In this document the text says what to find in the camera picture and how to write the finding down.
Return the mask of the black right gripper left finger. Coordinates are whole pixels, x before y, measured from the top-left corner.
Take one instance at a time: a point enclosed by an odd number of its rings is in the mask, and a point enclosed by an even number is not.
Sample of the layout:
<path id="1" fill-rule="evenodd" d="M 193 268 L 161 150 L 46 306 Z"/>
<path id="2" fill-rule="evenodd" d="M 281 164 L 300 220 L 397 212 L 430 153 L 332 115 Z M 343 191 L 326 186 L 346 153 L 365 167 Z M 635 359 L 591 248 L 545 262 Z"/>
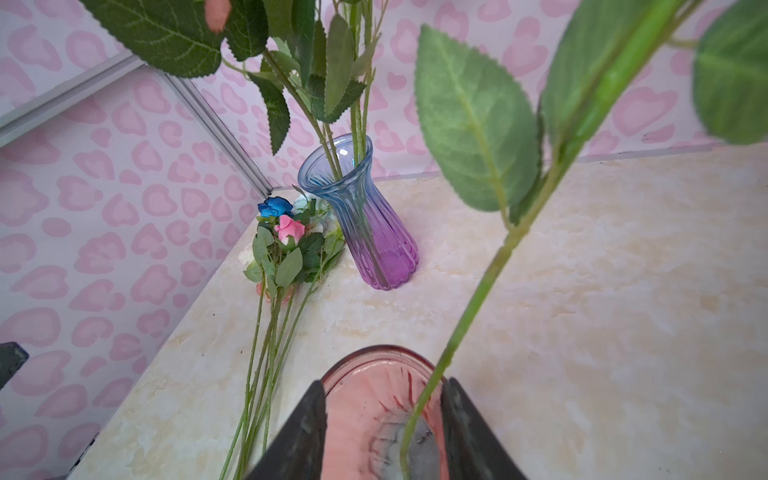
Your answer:
<path id="1" fill-rule="evenodd" d="M 326 394 L 315 380 L 246 479 L 320 479 L 326 432 Z"/>

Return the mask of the green leafy flower stem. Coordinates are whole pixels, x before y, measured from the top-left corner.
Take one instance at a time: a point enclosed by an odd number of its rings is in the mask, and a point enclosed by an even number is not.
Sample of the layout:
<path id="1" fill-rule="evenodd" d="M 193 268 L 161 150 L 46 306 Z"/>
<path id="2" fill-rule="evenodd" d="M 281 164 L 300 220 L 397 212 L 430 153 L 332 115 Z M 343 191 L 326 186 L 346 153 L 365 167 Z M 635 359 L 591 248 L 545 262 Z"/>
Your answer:
<path id="1" fill-rule="evenodd" d="M 500 245 L 437 363 L 532 479 L 767 475 L 767 5 L 697 39 L 694 112 L 722 150 L 578 165 L 696 1 L 583 1 L 537 101 L 423 26 L 426 146 Z"/>

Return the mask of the purple blue glass vase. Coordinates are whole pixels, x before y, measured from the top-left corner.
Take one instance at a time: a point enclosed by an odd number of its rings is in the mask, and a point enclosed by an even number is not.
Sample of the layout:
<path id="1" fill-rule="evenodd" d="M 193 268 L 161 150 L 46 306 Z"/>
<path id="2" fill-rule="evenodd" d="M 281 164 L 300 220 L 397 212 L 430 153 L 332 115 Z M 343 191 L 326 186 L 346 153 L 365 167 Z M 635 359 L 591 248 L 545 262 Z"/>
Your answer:
<path id="1" fill-rule="evenodd" d="M 377 290 L 392 290 L 408 282 L 419 263 L 416 241 L 374 184 L 373 143 L 354 153 L 351 134 L 333 139 L 342 176 L 335 178 L 331 161 L 320 147 L 298 173 L 301 189 L 330 204 L 362 279 Z"/>

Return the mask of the pink double rose stem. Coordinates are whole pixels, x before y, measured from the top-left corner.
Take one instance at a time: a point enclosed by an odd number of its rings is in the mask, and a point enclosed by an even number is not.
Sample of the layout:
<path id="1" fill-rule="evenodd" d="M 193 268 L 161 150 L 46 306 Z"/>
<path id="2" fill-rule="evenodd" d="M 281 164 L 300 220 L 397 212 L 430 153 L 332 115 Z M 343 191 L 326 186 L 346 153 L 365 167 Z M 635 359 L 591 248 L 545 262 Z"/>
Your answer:
<path id="1" fill-rule="evenodd" d="M 300 70 L 308 63 L 318 1 L 86 1 L 85 9 L 150 66 L 178 78 L 199 78 L 220 67 L 253 83 L 267 108 L 271 149 L 290 128 L 292 97 L 314 129 Z"/>

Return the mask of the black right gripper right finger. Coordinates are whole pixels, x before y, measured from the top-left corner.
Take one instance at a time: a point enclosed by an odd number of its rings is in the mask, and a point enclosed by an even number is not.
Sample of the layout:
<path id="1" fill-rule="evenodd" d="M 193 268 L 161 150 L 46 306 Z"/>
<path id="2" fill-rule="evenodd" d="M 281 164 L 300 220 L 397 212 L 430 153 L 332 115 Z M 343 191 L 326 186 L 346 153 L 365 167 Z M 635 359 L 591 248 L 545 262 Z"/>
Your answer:
<path id="1" fill-rule="evenodd" d="M 450 480 L 527 480 L 455 378 L 441 392 Z"/>

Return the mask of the pale blue white rose stem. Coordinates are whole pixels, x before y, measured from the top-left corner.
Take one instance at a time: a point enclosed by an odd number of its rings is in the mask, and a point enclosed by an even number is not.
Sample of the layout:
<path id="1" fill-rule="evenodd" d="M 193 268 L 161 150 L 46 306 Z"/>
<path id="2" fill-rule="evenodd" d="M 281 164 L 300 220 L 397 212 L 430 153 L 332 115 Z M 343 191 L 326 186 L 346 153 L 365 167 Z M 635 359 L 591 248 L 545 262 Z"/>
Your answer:
<path id="1" fill-rule="evenodd" d="M 302 87 L 336 178 L 343 172 L 331 126 L 349 115 L 353 153 L 360 158 L 376 75 L 374 58 L 388 7 L 387 1 L 333 1 L 332 16 L 325 22 L 318 1 L 309 40 L 302 43 L 309 48 L 308 64 L 300 70 Z"/>

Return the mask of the red grey glass vase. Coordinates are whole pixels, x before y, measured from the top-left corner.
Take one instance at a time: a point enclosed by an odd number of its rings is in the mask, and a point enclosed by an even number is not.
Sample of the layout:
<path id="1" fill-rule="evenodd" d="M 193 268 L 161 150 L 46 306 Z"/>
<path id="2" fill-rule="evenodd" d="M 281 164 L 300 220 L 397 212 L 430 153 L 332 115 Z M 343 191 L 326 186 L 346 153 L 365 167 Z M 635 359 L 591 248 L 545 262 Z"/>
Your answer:
<path id="1" fill-rule="evenodd" d="M 323 479 L 401 479 L 405 427 L 434 366 L 395 345 L 359 349 L 321 379 L 327 432 Z"/>

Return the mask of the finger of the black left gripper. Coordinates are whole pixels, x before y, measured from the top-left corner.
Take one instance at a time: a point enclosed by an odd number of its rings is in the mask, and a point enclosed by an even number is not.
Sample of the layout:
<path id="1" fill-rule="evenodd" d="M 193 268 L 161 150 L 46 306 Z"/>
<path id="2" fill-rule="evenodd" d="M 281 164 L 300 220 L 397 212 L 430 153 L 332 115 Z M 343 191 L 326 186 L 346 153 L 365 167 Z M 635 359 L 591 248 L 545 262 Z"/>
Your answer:
<path id="1" fill-rule="evenodd" d="M 29 359 L 29 354 L 17 342 L 0 344 L 0 389 L 3 389 Z"/>

